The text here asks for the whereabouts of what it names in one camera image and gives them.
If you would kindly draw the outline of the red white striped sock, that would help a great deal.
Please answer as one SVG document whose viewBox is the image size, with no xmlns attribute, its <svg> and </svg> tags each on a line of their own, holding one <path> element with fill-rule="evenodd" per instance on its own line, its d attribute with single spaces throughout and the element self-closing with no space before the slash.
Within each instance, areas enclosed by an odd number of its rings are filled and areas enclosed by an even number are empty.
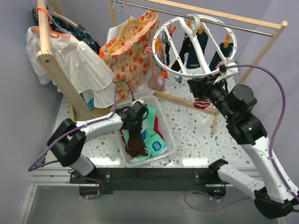
<svg viewBox="0 0 299 224">
<path fill-rule="evenodd" d="M 211 101 L 209 99 L 202 100 L 202 99 L 196 98 L 194 103 L 193 103 L 193 106 L 195 108 L 201 109 L 201 110 L 206 109 L 210 105 L 211 105 Z"/>
</svg>

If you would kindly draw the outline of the white round sock hanger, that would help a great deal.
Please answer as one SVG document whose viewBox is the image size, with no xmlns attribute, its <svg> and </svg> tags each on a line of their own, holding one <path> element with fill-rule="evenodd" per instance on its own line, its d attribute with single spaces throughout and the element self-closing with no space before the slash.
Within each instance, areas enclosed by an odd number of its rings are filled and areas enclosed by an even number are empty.
<svg viewBox="0 0 299 224">
<path fill-rule="evenodd" d="M 203 78 L 209 75 L 215 75 L 220 73 L 219 68 L 211 71 L 208 67 L 208 64 L 206 62 L 206 59 L 204 57 L 204 53 L 203 53 L 203 49 L 199 43 L 199 41 L 197 40 L 197 33 L 198 31 L 203 28 L 204 31 L 206 31 L 207 36 L 212 40 L 214 46 L 216 47 L 216 51 L 218 52 L 221 61 L 226 61 L 228 59 L 233 59 L 237 50 L 237 39 L 236 36 L 234 34 L 234 32 L 232 31 L 232 29 L 230 28 L 226 28 L 227 32 L 228 32 L 228 36 L 232 39 L 234 47 L 233 47 L 233 51 L 231 52 L 229 57 L 224 57 L 224 55 L 222 54 L 222 52 L 220 51 L 220 47 L 219 45 L 216 43 L 214 37 L 212 36 L 212 34 L 210 33 L 208 27 L 206 26 L 206 24 L 204 23 L 204 20 L 207 19 L 208 22 L 219 22 L 221 25 L 223 25 L 224 23 L 216 18 L 210 17 L 210 16 L 202 16 L 199 14 L 193 14 L 191 15 L 191 19 L 194 20 L 194 22 L 191 23 L 191 26 L 189 27 L 186 22 L 184 21 L 184 19 L 182 17 L 175 17 L 169 21 L 167 21 L 166 23 L 164 23 L 163 25 L 160 26 L 160 28 L 158 29 L 158 31 L 156 32 L 155 36 L 154 36 L 154 40 L 152 42 L 152 47 L 153 47 L 153 53 L 154 53 L 154 57 L 156 59 L 156 61 L 159 63 L 159 65 L 166 70 L 167 72 L 170 72 L 176 76 L 181 76 L 181 77 L 186 77 L 186 78 Z M 179 24 L 181 25 L 181 27 L 183 28 L 184 32 L 187 33 L 187 35 L 189 36 L 191 43 L 193 44 L 195 53 L 196 53 L 196 57 L 199 61 L 200 67 L 203 71 L 202 74 L 189 74 L 186 70 L 185 65 L 182 63 L 180 57 L 179 57 L 179 53 L 173 43 L 173 39 L 170 36 L 170 32 L 169 32 L 169 28 L 171 27 L 171 25 L 173 24 L 173 22 L 178 21 Z M 181 69 L 179 71 L 174 71 L 171 68 L 169 68 L 166 63 L 163 63 L 162 60 L 158 57 L 158 50 L 156 48 L 156 44 L 158 43 L 158 36 L 160 34 L 165 34 L 166 35 L 166 40 L 169 42 L 171 48 L 173 49 L 173 52 L 176 56 L 176 60 L 178 60 L 179 65 L 181 67 Z"/>
</svg>

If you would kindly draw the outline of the white plastic basket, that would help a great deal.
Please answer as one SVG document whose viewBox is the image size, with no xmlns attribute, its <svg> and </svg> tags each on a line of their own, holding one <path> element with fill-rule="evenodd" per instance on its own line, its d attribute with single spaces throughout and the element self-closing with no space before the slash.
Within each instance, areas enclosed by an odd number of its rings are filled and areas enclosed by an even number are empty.
<svg viewBox="0 0 299 224">
<path fill-rule="evenodd" d="M 167 117 L 164 115 L 163 110 L 157 98 L 154 96 L 148 96 L 142 99 L 144 100 L 145 104 L 150 105 L 156 109 L 156 116 L 158 118 L 158 130 L 162 134 L 164 141 L 168 146 L 167 151 L 162 155 L 148 159 L 146 161 L 129 163 L 129 159 L 131 159 L 132 157 L 126 154 L 125 146 L 121 138 L 121 133 L 120 132 L 110 133 L 105 137 L 105 143 L 107 143 L 105 158 L 106 159 L 109 158 L 111 160 L 111 163 L 109 164 L 110 166 L 115 166 L 119 168 L 143 166 L 145 164 L 154 166 L 158 163 L 163 163 L 164 160 L 167 158 L 167 156 L 169 156 L 175 151 L 176 145 L 175 145 L 174 137 L 168 125 Z"/>
</svg>

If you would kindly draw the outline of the white ruffled dress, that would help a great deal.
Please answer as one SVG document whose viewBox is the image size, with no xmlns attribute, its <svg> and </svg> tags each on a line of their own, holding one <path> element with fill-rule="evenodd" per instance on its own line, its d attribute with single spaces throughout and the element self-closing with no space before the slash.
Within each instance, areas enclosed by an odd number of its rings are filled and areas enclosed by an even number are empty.
<svg viewBox="0 0 299 224">
<path fill-rule="evenodd" d="M 50 38 L 50 47 L 75 89 L 96 108 L 114 104 L 115 74 L 84 42 L 72 34 Z"/>
</svg>

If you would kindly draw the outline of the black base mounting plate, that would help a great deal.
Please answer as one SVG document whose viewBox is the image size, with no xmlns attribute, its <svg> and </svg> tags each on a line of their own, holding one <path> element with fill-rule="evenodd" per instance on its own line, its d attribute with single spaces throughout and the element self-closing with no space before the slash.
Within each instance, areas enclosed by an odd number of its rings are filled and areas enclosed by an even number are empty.
<svg viewBox="0 0 299 224">
<path fill-rule="evenodd" d="M 81 196 L 116 191 L 189 191 L 209 196 L 226 195 L 226 183 L 209 168 L 97 168 L 85 179 L 69 171 L 70 183 L 79 185 Z"/>
</svg>

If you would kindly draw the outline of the yellow plastic hanger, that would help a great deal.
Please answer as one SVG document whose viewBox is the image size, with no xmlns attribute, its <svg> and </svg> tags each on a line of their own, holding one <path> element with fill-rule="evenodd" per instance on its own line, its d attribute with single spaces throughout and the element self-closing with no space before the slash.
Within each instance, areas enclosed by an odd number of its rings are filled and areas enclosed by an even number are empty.
<svg viewBox="0 0 299 224">
<path fill-rule="evenodd" d="M 144 27 L 147 23 L 153 21 L 153 18 L 146 19 L 143 21 L 139 21 L 136 19 L 129 20 L 121 30 L 120 36 L 116 39 L 116 41 L 111 45 L 111 47 L 107 50 L 107 53 L 111 53 L 115 46 L 123 40 L 128 39 L 131 35 L 138 32 L 139 28 Z"/>
</svg>

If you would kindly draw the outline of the pink patterned sock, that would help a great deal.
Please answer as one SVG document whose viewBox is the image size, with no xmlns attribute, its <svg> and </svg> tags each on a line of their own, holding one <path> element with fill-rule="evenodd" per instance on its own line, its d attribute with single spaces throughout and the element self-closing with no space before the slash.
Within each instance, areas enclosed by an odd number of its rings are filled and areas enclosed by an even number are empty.
<svg viewBox="0 0 299 224">
<path fill-rule="evenodd" d="M 149 88 L 156 91 L 165 91 L 165 81 L 168 78 L 168 72 L 164 70 L 156 61 L 152 47 L 146 47 L 145 50 L 149 56 L 149 64 L 151 69 L 151 76 L 147 82 L 147 85 Z"/>
</svg>

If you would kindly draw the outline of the teal clothespin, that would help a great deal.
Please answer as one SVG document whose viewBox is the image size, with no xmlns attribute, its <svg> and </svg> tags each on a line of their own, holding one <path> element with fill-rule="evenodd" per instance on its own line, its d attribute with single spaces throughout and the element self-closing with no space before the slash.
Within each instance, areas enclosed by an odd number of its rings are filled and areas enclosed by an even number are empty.
<svg viewBox="0 0 299 224">
<path fill-rule="evenodd" d="M 182 81 L 183 81 L 183 78 L 182 78 L 181 76 L 179 76 L 179 77 L 174 77 L 174 78 L 175 78 L 175 80 L 176 80 L 179 84 L 181 84 Z"/>
</svg>

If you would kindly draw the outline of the mint green sock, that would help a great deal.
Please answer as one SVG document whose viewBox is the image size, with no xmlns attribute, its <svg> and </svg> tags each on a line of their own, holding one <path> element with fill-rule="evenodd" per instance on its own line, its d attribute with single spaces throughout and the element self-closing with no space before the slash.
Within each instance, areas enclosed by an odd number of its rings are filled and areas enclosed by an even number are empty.
<svg viewBox="0 0 299 224">
<path fill-rule="evenodd" d="M 156 116 L 156 109 L 150 105 L 145 105 L 148 112 L 143 116 L 141 139 L 143 141 L 143 149 L 145 155 L 142 155 L 129 147 L 129 131 L 122 130 L 121 138 L 125 146 L 126 154 L 131 156 L 129 163 L 137 163 L 146 161 L 148 159 L 157 157 L 167 151 L 167 144 L 164 141 L 162 134 L 158 130 L 158 118 Z"/>
</svg>

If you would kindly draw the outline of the dark patterned garment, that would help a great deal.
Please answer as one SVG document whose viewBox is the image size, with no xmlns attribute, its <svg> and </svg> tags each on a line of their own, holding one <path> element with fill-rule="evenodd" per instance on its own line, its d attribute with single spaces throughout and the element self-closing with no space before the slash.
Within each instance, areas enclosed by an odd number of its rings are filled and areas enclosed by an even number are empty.
<svg viewBox="0 0 299 224">
<path fill-rule="evenodd" d="M 77 25 L 76 27 L 70 23 L 56 17 L 51 16 L 52 22 L 50 27 L 53 31 L 58 33 L 72 34 L 79 41 L 85 42 L 97 55 L 100 51 L 99 44 L 91 37 L 91 35 L 86 31 L 82 25 Z"/>
</svg>

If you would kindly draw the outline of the black striped sock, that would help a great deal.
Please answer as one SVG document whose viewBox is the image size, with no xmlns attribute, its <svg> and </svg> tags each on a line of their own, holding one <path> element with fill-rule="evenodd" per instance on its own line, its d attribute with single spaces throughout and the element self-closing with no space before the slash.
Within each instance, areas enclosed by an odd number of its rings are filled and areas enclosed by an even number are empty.
<svg viewBox="0 0 299 224">
<path fill-rule="evenodd" d="M 165 55 L 166 55 L 166 65 L 170 64 L 170 44 L 168 41 L 165 42 Z"/>
<path fill-rule="evenodd" d="M 187 35 L 187 33 L 185 33 L 183 43 L 182 43 L 182 47 L 181 47 L 180 52 L 179 52 L 179 57 L 180 57 L 182 63 L 185 62 L 185 54 L 189 53 L 189 49 L 190 49 L 190 38 Z M 174 70 L 174 71 L 179 71 L 181 69 L 178 60 L 176 60 L 173 63 L 173 65 L 171 66 L 171 69 Z"/>
</svg>

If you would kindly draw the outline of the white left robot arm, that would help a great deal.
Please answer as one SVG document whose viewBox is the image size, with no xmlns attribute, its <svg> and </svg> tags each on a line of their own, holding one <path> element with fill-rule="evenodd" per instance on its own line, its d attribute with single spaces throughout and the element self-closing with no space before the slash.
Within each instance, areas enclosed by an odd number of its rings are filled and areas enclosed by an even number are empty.
<svg viewBox="0 0 299 224">
<path fill-rule="evenodd" d="M 71 167 L 80 173 L 82 180 L 92 183 L 99 174 L 95 165 L 82 155 L 84 144 L 107 133 L 127 130 L 129 149 L 138 155 L 146 155 L 141 136 L 145 114 L 148 114 L 148 108 L 143 100 L 138 99 L 131 106 L 116 109 L 97 119 L 80 122 L 65 119 L 48 140 L 47 147 L 63 167 Z"/>
</svg>

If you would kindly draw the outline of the wooden left clothes rack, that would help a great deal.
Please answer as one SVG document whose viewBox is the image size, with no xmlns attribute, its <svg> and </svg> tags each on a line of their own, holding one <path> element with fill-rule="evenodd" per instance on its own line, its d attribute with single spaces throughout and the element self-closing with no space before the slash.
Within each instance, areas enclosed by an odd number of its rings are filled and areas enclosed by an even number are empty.
<svg viewBox="0 0 299 224">
<path fill-rule="evenodd" d="M 67 98 L 70 104 L 70 112 L 76 111 L 83 120 L 93 119 L 91 111 L 88 109 L 84 100 L 68 78 L 65 70 L 61 67 L 51 51 L 49 25 L 51 17 L 48 14 L 46 7 L 47 5 L 45 1 L 37 1 L 37 14 L 39 19 L 38 30 L 41 45 L 41 50 L 36 55 L 37 61 L 45 69 L 62 94 Z"/>
</svg>

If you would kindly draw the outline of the brown sock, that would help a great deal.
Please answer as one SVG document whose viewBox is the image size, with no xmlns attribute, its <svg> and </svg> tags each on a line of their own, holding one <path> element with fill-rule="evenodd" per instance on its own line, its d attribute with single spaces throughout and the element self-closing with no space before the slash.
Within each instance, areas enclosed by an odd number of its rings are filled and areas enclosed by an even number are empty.
<svg viewBox="0 0 299 224">
<path fill-rule="evenodd" d="M 148 153 L 145 150 L 145 144 L 142 140 L 141 132 L 128 132 L 128 140 L 126 142 L 126 152 L 132 157 L 147 156 Z"/>
</svg>

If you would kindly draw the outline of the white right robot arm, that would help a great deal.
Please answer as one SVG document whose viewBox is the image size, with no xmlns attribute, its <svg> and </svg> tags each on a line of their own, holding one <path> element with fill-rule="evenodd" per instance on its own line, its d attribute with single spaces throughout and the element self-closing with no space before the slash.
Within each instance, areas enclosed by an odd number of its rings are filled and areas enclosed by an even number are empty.
<svg viewBox="0 0 299 224">
<path fill-rule="evenodd" d="M 229 134 L 247 153 L 262 178 L 257 181 L 238 171 L 228 161 L 218 159 L 208 167 L 208 180 L 234 185 L 249 196 L 259 212 L 268 219 L 285 217 L 294 212 L 299 189 L 275 160 L 267 132 L 251 112 L 257 103 L 252 89 L 237 84 L 227 91 L 223 81 L 215 83 L 209 77 L 189 79 L 187 83 L 195 98 L 209 99 L 225 118 Z"/>
</svg>

